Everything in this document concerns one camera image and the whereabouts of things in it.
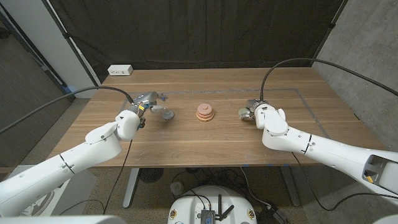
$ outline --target wooden table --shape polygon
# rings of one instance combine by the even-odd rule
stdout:
[[[174,119],[146,112],[146,126],[132,142],[128,167],[209,167],[296,165],[291,153],[274,151],[261,142],[262,130],[254,121],[242,121],[238,109],[258,99],[268,68],[135,70],[128,77],[109,76],[103,85],[120,88],[132,97],[147,91],[168,95],[158,104],[170,108]],[[264,99],[282,108],[290,126],[308,133],[360,147],[384,146],[360,121],[324,79],[312,68],[277,68],[265,85]],[[209,103],[215,117],[202,122],[195,116],[201,103]],[[98,90],[49,155],[81,142],[92,129],[114,121],[128,107],[126,98],[111,90]],[[98,167],[122,166],[123,152]],[[298,156],[302,164],[317,162]]]

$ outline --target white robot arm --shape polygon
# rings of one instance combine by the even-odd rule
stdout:
[[[163,111],[165,119],[172,119],[174,113],[157,106],[157,98],[164,101],[167,97],[157,92],[139,96],[128,110],[117,115],[115,122],[89,132],[84,143],[0,182],[0,217],[17,216],[75,174],[116,157],[122,151],[119,141],[132,140],[137,130],[144,127],[145,110]]]
[[[398,197],[398,153],[350,146],[290,127],[282,109],[249,100],[239,111],[242,119],[256,119],[263,129],[262,143],[274,150],[302,154],[339,170],[377,194]],[[383,197],[398,205],[398,199]]]

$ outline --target black cable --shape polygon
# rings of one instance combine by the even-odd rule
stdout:
[[[220,167],[222,170],[219,170],[219,171],[216,171],[216,172],[214,172],[214,173],[212,173],[211,175],[210,175],[210,178],[209,179],[211,179],[212,177],[214,177],[214,178],[217,178],[217,177],[215,177],[215,174],[217,174],[217,173],[219,173],[219,172],[227,172],[227,171],[232,171],[236,176],[235,176],[235,179],[237,178],[237,177],[240,177],[240,178],[242,178],[242,180],[243,180],[243,184],[242,185],[236,185],[236,184],[234,184],[234,183],[230,183],[229,185],[228,184],[224,184],[224,183],[221,183],[221,184],[217,184],[217,185],[223,185],[223,186],[226,186],[226,187],[229,187],[229,188],[232,188],[232,187],[234,187],[235,188],[235,190],[238,190],[238,191],[240,191],[241,193],[242,193],[242,195],[243,195],[243,197],[246,199],[246,200],[249,200],[249,197],[248,197],[248,194],[249,193],[247,193],[247,192],[245,192],[244,190],[248,190],[248,188],[247,188],[247,185],[246,185],[246,181],[245,181],[245,179],[244,179],[244,177],[242,177],[242,176],[240,176],[239,174],[237,174],[236,172],[235,172],[235,170],[232,170],[232,169],[225,169],[224,167]],[[261,203],[261,202],[258,202],[257,200],[255,200],[255,202],[257,202],[259,205],[260,205],[260,207],[261,207],[261,209],[262,210],[267,210],[266,208],[264,208],[264,206],[263,206],[263,204]]]
[[[69,208],[67,208],[66,210],[64,210],[63,212],[61,212],[61,214],[60,215],[62,215],[64,212],[66,212],[67,210],[69,210],[69,209],[71,209],[71,208],[73,208],[74,206],[76,206],[76,205],[79,205],[79,204],[81,204],[81,203],[83,203],[83,202],[89,202],[89,201],[95,201],[95,202],[99,202],[99,203],[101,203],[101,205],[102,205],[102,209],[103,210],[105,210],[105,208],[104,208],[104,204],[100,201],[100,200],[96,200],[96,199],[88,199],[88,200],[84,200],[84,201],[82,201],[82,202],[79,202],[79,203],[77,203],[77,204],[75,204],[75,205],[73,205],[73,206],[71,206],[71,207],[69,207]]]
[[[214,181],[212,180],[213,177],[211,176],[211,174],[206,173],[204,169],[201,169],[201,171],[207,176],[207,179],[203,181],[203,183],[208,184],[210,181]]]
[[[202,202],[202,204],[203,204],[203,209],[205,209],[206,210],[206,206],[205,206],[205,203],[203,202],[203,200],[200,198],[200,196],[201,195],[182,195],[181,197],[179,197],[179,198],[182,198],[182,197],[187,197],[187,196],[194,196],[194,197],[198,197],[199,198],[199,200]]]
[[[228,171],[231,171],[231,172],[233,172],[233,173],[235,174],[234,182],[231,180],[230,176],[228,175]],[[246,193],[246,192],[243,190],[243,189],[245,189],[245,187],[246,187],[246,182],[245,182],[245,180],[244,180],[244,178],[243,178],[242,176],[238,175],[238,174],[237,174],[234,170],[232,170],[232,169],[225,169],[225,168],[223,168],[223,167],[221,167],[221,170],[220,170],[220,171],[215,172],[215,174],[217,174],[218,172],[221,172],[222,174],[225,175],[226,180],[229,182],[229,185],[230,185],[230,186],[228,186],[228,187],[233,186],[233,187],[235,187],[236,189],[239,189],[239,190],[243,193],[244,198],[248,198],[248,193]],[[243,184],[241,184],[241,183],[239,183],[239,182],[237,181],[237,177],[242,178]]]
[[[130,152],[130,148],[131,148],[131,143],[132,143],[132,140],[130,141],[129,150],[127,151],[126,158],[124,158],[123,166],[122,166],[122,168],[120,169],[120,173],[119,173],[119,175],[118,175],[118,178],[116,178],[116,181],[115,181],[115,183],[114,183],[114,185],[113,185],[113,188],[112,188],[111,194],[109,195],[109,197],[108,197],[108,200],[106,201],[106,205],[105,205],[105,209],[104,209],[104,213],[103,213],[103,215],[105,215],[106,208],[108,207],[109,200],[111,200],[111,197],[112,197],[113,190],[114,190],[114,188],[116,187],[116,184],[118,183],[118,180],[119,180],[119,178],[120,178],[120,175],[122,174],[122,171],[123,171],[124,165],[126,164],[127,157],[129,156],[129,152]]]
[[[284,220],[284,219],[281,217],[281,215],[279,215],[273,207],[271,207],[271,209],[273,209],[273,211],[279,216],[280,219]]]
[[[293,152],[292,152],[292,154],[293,154],[293,156],[296,158],[296,160],[297,160],[297,162],[298,162],[298,164],[299,164],[299,166],[300,166],[300,169],[301,169],[301,171],[303,172],[303,174],[304,174],[304,176],[305,176],[305,180],[307,181],[307,184],[308,184],[308,186],[310,187],[310,190],[311,190],[311,192],[312,192],[312,195],[315,197],[315,200],[318,202],[319,206],[321,206],[321,208],[323,208],[323,209],[326,210],[326,211],[331,212],[331,211],[333,211],[334,209],[336,209],[337,206],[339,206],[339,205],[340,205],[341,203],[343,203],[345,200],[347,200],[347,199],[349,199],[349,198],[351,198],[351,197],[358,196],[358,195],[373,195],[373,196],[381,196],[381,197],[389,197],[389,198],[398,199],[398,197],[391,196],[391,195],[385,195],[385,194],[377,194],[377,193],[355,193],[355,194],[349,195],[349,196],[347,196],[347,197],[341,199],[339,202],[337,202],[337,204],[336,204],[333,208],[325,208],[325,207],[320,203],[318,197],[315,195],[315,193],[314,193],[314,191],[313,191],[313,189],[312,189],[312,187],[311,187],[309,178],[308,178],[307,174],[304,172],[303,167],[301,166],[301,163],[300,163],[299,159],[296,157],[296,155],[295,155]]]
[[[229,181],[230,185],[236,187],[237,189],[241,189],[241,186],[236,185],[230,180],[229,175],[226,171],[232,171],[231,169],[225,169],[224,167],[220,167],[220,169],[221,170],[214,173],[209,169],[209,172],[211,173],[210,178],[214,178],[215,180],[219,181],[215,181],[217,185],[228,185],[227,181]]]
[[[87,90],[97,90],[97,89],[107,89],[107,90],[116,90],[116,91],[119,91],[119,92],[125,94],[125,96],[127,97],[127,99],[129,100],[130,103],[133,103],[133,100],[132,100],[132,98],[130,97],[130,95],[129,95],[128,93],[126,93],[125,91],[123,91],[123,90],[121,90],[121,89],[115,88],[115,87],[110,87],[110,86],[92,86],[92,87],[82,88],[81,90],[77,90],[77,91],[68,93],[68,94],[66,94],[66,95],[63,95],[63,96],[61,96],[61,97],[59,97],[59,98],[57,98],[57,99],[55,99],[55,100],[52,100],[52,101],[50,101],[50,102],[48,102],[48,103],[46,103],[46,104],[44,104],[44,105],[42,105],[42,106],[36,108],[35,110],[31,111],[31,112],[28,113],[27,115],[25,115],[25,116],[19,118],[17,121],[13,122],[13,123],[10,124],[9,126],[3,128],[3,129],[0,131],[0,134],[6,132],[8,129],[10,129],[10,128],[14,127],[15,125],[19,124],[21,121],[25,120],[26,118],[32,116],[33,114],[35,114],[36,112],[40,111],[41,109],[43,109],[43,108],[45,108],[45,107],[47,107],[47,106],[50,106],[51,104],[53,104],[53,103],[55,103],[55,102],[57,102],[57,101],[60,101],[60,100],[66,98],[66,97],[68,97],[68,96],[72,96],[72,95],[74,95],[74,94],[81,93],[81,92],[83,92],[83,91],[87,91]]]
[[[176,176],[174,176],[174,178],[173,178],[173,180],[172,180],[172,183],[174,183],[174,180],[175,180],[179,175],[181,175],[181,174],[183,174],[183,173],[188,173],[188,172],[187,172],[187,171],[182,171],[182,172],[178,173]],[[193,176],[196,178],[198,185],[200,185],[200,181],[199,181],[198,177],[197,177],[195,174],[193,174]]]
[[[234,172],[235,173],[235,178],[234,178],[234,181],[235,182],[237,182],[236,181],[236,178],[237,177],[240,177],[240,178],[242,178],[243,179],[243,177],[242,176],[240,176],[240,175],[238,175],[234,170],[232,170],[232,169],[224,169],[224,170],[219,170],[219,171],[216,171],[216,172],[214,172],[214,173],[212,173],[212,171],[208,168],[208,170],[209,170],[209,172],[211,172],[211,174],[207,174],[203,169],[202,169],[202,172],[205,174],[205,175],[207,175],[208,176],[208,180],[207,180],[207,182],[209,181],[209,180],[211,180],[211,179],[215,179],[215,180],[217,180],[217,181],[219,181],[218,179],[217,179],[217,177],[216,177],[216,175],[215,174],[217,174],[217,173],[219,173],[219,172],[227,172],[227,171],[232,171],[232,172]],[[243,179],[243,184],[242,185],[237,185],[237,184],[235,184],[235,183],[233,183],[230,179],[229,179],[229,176],[226,174],[226,176],[227,176],[227,180],[229,181],[229,185],[227,184],[227,183],[219,183],[219,182],[217,182],[217,181],[215,181],[215,180],[213,180],[214,181],[214,183],[216,184],[216,185],[223,185],[223,186],[226,186],[226,187],[234,187],[235,188],[235,190],[238,190],[238,191],[240,191],[243,195],[244,195],[244,198],[246,198],[246,199],[248,199],[248,193],[246,193],[243,189],[246,187],[246,183],[245,183],[245,181],[244,181],[244,179]]]
[[[396,91],[393,90],[392,88],[389,88],[389,87],[387,87],[387,86],[385,86],[385,85],[383,85],[383,84],[381,84],[381,83],[379,83],[379,82],[376,82],[376,81],[374,81],[374,80],[372,80],[372,79],[370,79],[370,78],[368,78],[368,77],[365,77],[365,76],[363,76],[363,75],[361,75],[361,74],[359,74],[359,73],[357,73],[357,72],[354,72],[354,71],[352,71],[352,70],[350,70],[350,69],[348,69],[348,68],[342,67],[342,66],[337,65],[337,64],[335,64],[335,63],[331,63],[331,62],[327,62],[327,61],[319,60],[319,59],[315,59],[315,58],[292,58],[292,59],[284,60],[284,61],[282,61],[282,62],[277,63],[276,65],[274,65],[274,66],[266,73],[264,79],[262,80],[262,84],[261,84],[260,101],[263,101],[263,99],[264,99],[264,96],[263,96],[263,95],[264,95],[264,84],[265,84],[265,82],[266,82],[267,77],[268,77],[269,74],[273,71],[273,69],[275,69],[275,68],[278,67],[279,65],[282,65],[283,63],[291,62],[291,61],[295,61],[295,60],[306,60],[306,61],[320,62],[320,63],[324,63],[324,64],[327,64],[327,65],[331,65],[331,66],[333,66],[333,67],[336,67],[336,68],[339,68],[339,69],[341,69],[341,70],[344,70],[344,71],[346,71],[346,72],[348,72],[348,73],[351,73],[351,74],[353,74],[353,75],[355,75],[355,76],[357,76],[357,77],[359,77],[359,78],[362,78],[363,80],[366,80],[366,81],[368,81],[368,82],[371,82],[371,83],[377,85],[378,87],[381,87],[381,88],[383,88],[383,89],[389,91],[390,93],[394,94],[395,96],[398,96],[398,92],[396,92]]]
[[[210,200],[209,200],[207,197],[196,194],[192,189],[191,189],[190,191],[191,191],[194,195],[197,195],[198,197],[204,197],[204,198],[209,202],[209,209],[210,209],[210,211],[211,211],[211,202],[210,202]]]
[[[272,208],[272,205],[270,205],[269,203],[264,202],[264,201],[258,199],[255,195],[253,195],[253,193],[252,193],[251,190],[250,190],[248,177],[246,176],[246,173],[244,172],[243,168],[242,168],[242,167],[240,167],[240,168],[241,168],[241,171],[242,171],[242,173],[243,173],[244,179],[246,180],[246,185],[248,186],[248,190],[249,190],[250,196],[251,196],[253,199],[255,199],[256,201],[261,202],[261,203],[263,203],[264,205],[267,205],[267,208]]]

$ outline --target power outlet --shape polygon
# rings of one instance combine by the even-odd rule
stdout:
[[[132,66],[131,65],[111,65],[108,68],[110,75],[131,75]]]

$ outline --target black curtain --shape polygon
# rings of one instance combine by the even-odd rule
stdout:
[[[342,0],[50,2],[103,82],[111,64],[271,67],[292,57],[313,57]]]

